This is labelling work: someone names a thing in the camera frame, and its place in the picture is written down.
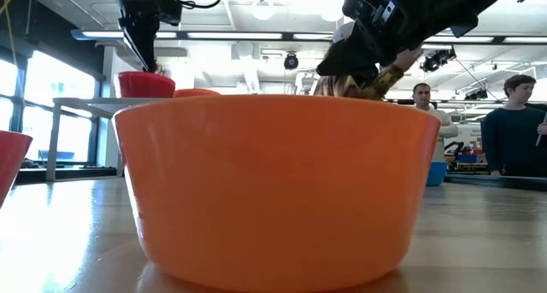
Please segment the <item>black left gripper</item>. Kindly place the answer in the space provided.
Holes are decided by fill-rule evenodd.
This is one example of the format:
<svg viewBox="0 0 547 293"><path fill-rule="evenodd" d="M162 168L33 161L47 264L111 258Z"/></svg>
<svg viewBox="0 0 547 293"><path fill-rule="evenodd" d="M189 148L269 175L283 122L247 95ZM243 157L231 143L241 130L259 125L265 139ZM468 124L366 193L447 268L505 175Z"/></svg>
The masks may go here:
<svg viewBox="0 0 547 293"><path fill-rule="evenodd" d="M124 39L139 59L142 69L154 73L157 69L154 41L159 21L172 26L180 23L182 6L175 0L115 0L120 9L119 26ZM136 22L144 20L142 33Z"/></svg>

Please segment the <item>black stage light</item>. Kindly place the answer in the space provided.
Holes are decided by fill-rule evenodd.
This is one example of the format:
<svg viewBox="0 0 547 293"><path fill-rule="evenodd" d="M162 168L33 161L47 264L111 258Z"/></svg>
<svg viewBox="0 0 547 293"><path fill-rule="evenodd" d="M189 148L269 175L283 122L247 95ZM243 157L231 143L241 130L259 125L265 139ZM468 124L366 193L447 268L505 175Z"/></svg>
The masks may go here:
<svg viewBox="0 0 547 293"><path fill-rule="evenodd" d="M479 101L485 100L489 96L489 92L486 88L477 88L471 91L468 91L464 97L465 101Z"/></svg>
<svg viewBox="0 0 547 293"><path fill-rule="evenodd" d="M455 58L456 52L453 48L435 50L426 54L425 61L420 64L420 69L426 73L432 73Z"/></svg>

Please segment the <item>orange plastic mini bowl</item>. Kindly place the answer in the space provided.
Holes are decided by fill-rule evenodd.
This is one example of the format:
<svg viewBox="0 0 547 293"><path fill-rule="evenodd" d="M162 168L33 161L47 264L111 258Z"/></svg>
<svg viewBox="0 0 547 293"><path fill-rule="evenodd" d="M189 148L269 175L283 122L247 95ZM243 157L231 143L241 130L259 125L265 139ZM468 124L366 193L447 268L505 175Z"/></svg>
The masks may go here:
<svg viewBox="0 0 547 293"><path fill-rule="evenodd" d="M175 90L173 98L182 98L182 97L205 97L205 96L219 96L220 93L208 89L181 89Z"/></svg>
<svg viewBox="0 0 547 293"><path fill-rule="evenodd" d="M172 98L113 122L146 257L253 293L336 290L395 269L440 127L410 107L289 95Z"/></svg>

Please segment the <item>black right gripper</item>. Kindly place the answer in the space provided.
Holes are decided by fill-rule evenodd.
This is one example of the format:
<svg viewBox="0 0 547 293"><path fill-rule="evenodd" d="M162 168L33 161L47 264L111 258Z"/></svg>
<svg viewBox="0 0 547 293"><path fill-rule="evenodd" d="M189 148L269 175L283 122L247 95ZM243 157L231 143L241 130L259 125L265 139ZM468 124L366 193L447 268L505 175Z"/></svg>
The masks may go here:
<svg viewBox="0 0 547 293"><path fill-rule="evenodd" d="M404 50L454 26L460 0L344 0L343 13L354 22L337 28L318 65L320 76L350 76L359 87L379 76Z"/></svg>

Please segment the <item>grey tablet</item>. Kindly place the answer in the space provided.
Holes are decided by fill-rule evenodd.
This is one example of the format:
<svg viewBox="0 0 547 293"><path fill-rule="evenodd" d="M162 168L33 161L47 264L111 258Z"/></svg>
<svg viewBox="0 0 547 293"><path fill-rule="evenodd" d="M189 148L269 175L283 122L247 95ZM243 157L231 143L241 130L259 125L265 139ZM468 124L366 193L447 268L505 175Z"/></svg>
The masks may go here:
<svg viewBox="0 0 547 293"><path fill-rule="evenodd" d="M537 131L538 131L538 137L537 137L535 146L540 147L542 145L541 144L542 136L547 135L547 112L544 115L543 122L538 125Z"/></svg>

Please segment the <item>red plastic mini bowl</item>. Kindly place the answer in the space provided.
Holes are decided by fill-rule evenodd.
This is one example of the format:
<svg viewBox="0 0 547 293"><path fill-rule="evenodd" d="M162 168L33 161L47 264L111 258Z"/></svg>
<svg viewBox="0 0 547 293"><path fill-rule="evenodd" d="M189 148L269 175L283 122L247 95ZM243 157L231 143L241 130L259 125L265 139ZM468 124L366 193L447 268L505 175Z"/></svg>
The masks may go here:
<svg viewBox="0 0 547 293"><path fill-rule="evenodd" d="M19 133L0 131L0 208L21 168L32 137Z"/></svg>
<svg viewBox="0 0 547 293"><path fill-rule="evenodd" d="M173 80L156 73L122 72L118 80L124 98L171 98L175 91Z"/></svg>

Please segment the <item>person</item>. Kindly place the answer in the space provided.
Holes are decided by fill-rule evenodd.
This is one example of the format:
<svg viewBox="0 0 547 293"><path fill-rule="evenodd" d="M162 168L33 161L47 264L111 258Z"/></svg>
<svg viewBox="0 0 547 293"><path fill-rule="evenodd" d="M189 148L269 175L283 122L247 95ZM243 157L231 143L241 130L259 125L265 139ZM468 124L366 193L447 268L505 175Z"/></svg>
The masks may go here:
<svg viewBox="0 0 547 293"><path fill-rule="evenodd" d="M547 144L536 147L546 111L528 105L536 79L517 74L504 82L508 98L481 127L488 172L492 176L547 178Z"/></svg>
<svg viewBox="0 0 547 293"><path fill-rule="evenodd" d="M370 83L366 82L367 71L359 71L355 75L321 76L314 94L381 101L422 54L421 46L399 53L397 59L389 66L382 67Z"/></svg>
<svg viewBox="0 0 547 293"><path fill-rule="evenodd" d="M458 136L458 127L453 124L449 114L435 109L431 104L431 87L426 83L419 83L413 88L413 100L415 107L434 116L440 122L438 138L433 152L433 161L445 161L444 140Z"/></svg>

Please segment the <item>blue plastic mini bowl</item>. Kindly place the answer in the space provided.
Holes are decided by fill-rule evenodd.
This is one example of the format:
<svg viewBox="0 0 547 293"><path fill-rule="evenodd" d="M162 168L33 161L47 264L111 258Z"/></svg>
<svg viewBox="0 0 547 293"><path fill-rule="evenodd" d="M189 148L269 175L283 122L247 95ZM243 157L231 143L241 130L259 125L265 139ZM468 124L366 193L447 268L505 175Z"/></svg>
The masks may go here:
<svg viewBox="0 0 547 293"><path fill-rule="evenodd" d="M444 182L444 178L447 172L448 163L446 161L433 161L431 163L426 185L427 186L439 186Z"/></svg>

